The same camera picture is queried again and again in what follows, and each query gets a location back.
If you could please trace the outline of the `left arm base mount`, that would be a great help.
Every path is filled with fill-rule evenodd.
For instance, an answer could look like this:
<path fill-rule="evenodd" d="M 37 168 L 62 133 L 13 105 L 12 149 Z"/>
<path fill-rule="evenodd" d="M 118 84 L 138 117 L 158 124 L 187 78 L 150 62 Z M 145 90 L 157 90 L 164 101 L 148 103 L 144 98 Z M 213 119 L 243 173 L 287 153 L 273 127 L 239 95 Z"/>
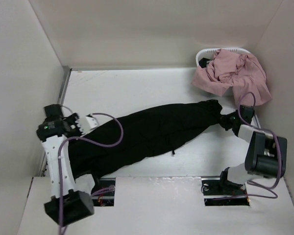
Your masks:
<path fill-rule="evenodd" d="M 95 180 L 95 187 L 92 193 L 110 186 L 116 186 L 116 178 L 100 178 Z M 115 190 L 92 196 L 95 207 L 113 207 L 115 201 Z"/>

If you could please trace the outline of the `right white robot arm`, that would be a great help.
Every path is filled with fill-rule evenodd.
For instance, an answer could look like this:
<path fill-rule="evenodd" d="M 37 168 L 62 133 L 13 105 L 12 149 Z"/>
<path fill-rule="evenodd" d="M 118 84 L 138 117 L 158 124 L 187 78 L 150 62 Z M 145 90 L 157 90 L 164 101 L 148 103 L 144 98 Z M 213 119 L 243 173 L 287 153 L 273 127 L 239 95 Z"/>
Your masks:
<path fill-rule="evenodd" d="M 231 129 L 236 137 L 249 144 L 245 161 L 221 172 L 217 186 L 222 193 L 230 193 L 258 178 L 275 178 L 273 187 L 276 187 L 285 174 L 287 139 L 278 137 L 270 130 L 252 126 L 253 117 L 254 109 L 241 105 L 236 111 L 220 118 L 220 125 L 225 130 Z"/>

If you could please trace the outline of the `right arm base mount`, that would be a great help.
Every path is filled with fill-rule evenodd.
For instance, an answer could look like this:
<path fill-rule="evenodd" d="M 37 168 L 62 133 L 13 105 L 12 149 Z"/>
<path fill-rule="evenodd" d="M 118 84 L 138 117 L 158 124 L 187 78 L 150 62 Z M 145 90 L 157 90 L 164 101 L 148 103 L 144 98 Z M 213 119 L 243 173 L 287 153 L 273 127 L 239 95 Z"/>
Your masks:
<path fill-rule="evenodd" d="M 201 178 L 201 192 L 205 206 L 249 206 L 245 184 L 242 186 L 221 186 L 219 177 Z"/>

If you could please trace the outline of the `black trousers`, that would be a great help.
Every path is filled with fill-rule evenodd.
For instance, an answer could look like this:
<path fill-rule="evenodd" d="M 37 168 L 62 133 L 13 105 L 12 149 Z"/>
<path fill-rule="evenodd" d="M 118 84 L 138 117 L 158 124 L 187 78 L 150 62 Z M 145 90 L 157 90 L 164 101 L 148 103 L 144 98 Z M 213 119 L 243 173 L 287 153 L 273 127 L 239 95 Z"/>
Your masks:
<path fill-rule="evenodd" d="M 118 118 L 123 139 L 111 148 L 86 141 L 69 142 L 68 152 L 74 178 L 91 173 L 99 179 L 118 169 L 175 151 L 208 127 L 220 124 L 222 107 L 217 100 L 167 104 Z"/>

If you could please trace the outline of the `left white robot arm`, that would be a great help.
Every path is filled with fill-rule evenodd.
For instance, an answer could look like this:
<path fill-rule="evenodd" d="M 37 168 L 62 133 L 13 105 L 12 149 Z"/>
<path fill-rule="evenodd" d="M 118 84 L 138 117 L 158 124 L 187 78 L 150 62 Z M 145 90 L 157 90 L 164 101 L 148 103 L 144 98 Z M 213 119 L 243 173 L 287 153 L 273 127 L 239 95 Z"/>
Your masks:
<path fill-rule="evenodd" d="M 69 159 L 69 137 L 80 137 L 76 113 L 65 117 L 61 105 L 44 107 L 46 118 L 36 134 L 47 156 L 51 181 L 51 200 L 44 204 L 46 214 L 64 228 L 94 214 L 91 195 L 100 190 L 100 182 L 90 173 L 74 178 Z"/>

